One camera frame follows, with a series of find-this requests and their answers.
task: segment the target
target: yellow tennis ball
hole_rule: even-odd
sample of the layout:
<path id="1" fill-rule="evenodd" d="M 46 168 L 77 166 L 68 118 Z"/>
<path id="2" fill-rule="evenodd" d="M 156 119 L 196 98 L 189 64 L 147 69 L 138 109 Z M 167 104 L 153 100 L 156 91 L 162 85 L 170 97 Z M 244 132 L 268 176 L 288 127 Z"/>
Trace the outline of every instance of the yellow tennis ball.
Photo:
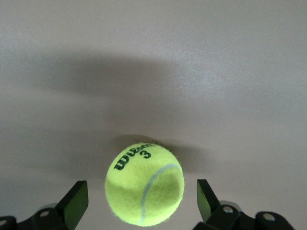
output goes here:
<path id="1" fill-rule="evenodd" d="M 157 225 L 169 219 L 182 200 L 182 168 L 167 149 L 156 144 L 134 144 L 112 162 L 105 191 L 112 211 L 124 222 Z"/>

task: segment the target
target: screw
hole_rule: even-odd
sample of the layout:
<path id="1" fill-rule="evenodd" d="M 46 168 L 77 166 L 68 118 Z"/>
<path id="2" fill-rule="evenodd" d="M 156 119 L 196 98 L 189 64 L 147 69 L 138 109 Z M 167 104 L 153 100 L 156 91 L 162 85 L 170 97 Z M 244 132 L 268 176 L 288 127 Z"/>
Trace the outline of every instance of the screw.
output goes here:
<path id="1" fill-rule="evenodd" d="M 223 210 L 224 210 L 225 213 L 233 213 L 234 212 L 233 209 L 229 206 L 225 206 L 223 208 Z"/>
<path id="2" fill-rule="evenodd" d="M 7 223 L 6 219 L 0 220 L 0 226 L 5 225 Z"/>
<path id="3" fill-rule="evenodd" d="M 275 217 L 270 214 L 270 213 L 264 213 L 263 217 L 267 220 L 267 221 L 275 221 Z"/>
<path id="4" fill-rule="evenodd" d="M 40 217 L 45 217 L 45 216 L 48 216 L 49 215 L 49 212 L 48 211 L 44 211 L 40 214 Z"/>

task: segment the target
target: printed number 3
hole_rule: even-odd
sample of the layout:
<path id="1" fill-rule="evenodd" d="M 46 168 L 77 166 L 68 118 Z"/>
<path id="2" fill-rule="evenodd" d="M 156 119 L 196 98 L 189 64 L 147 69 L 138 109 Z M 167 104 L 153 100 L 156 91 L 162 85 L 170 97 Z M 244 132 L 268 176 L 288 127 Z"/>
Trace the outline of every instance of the printed number 3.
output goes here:
<path id="1" fill-rule="evenodd" d="M 149 152 L 147 152 L 145 150 L 141 151 L 140 155 L 145 155 L 144 158 L 146 158 L 146 159 L 148 159 L 152 156 Z"/>

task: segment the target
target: white wall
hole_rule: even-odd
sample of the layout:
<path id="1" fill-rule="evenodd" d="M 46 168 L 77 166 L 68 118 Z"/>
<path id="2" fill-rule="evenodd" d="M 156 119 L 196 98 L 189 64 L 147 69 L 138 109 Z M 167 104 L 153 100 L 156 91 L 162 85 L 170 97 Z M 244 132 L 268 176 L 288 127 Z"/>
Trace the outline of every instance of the white wall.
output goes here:
<path id="1" fill-rule="evenodd" d="M 0 2 L 0 216 L 31 216 L 87 180 L 77 229 L 138 229 L 105 200 L 113 158 L 136 141 L 185 170 L 174 216 L 192 229 L 196 180 L 254 216 L 304 229 L 307 2 Z"/>

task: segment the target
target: tennis ball seam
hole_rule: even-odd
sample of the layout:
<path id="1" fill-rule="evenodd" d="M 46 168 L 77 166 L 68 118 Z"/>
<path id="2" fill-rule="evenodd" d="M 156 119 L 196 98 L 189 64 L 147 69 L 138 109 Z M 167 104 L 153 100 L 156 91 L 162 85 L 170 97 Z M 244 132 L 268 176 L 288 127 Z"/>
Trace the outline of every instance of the tennis ball seam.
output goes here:
<path id="1" fill-rule="evenodd" d="M 178 167 L 178 165 L 176 164 L 167 164 L 166 166 L 162 167 L 161 169 L 159 169 L 155 175 L 153 175 L 150 179 L 150 181 L 148 182 L 148 184 L 145 187 L 144 193 L 143 193 L 143 197 L 142 197 L 142 217 L 141 220 L 139 222 L 139 224 L 142 224 L 145 220 L 145 200 L 146 200 L 146 196 L 147 193 L 151 187 L 151 185 L 153 184 L 154 180 L 161 174 L 163 173 L 165 170 L 170 169 L 170 168 L 178 168 L 180 170 L 180 168 Z"/>

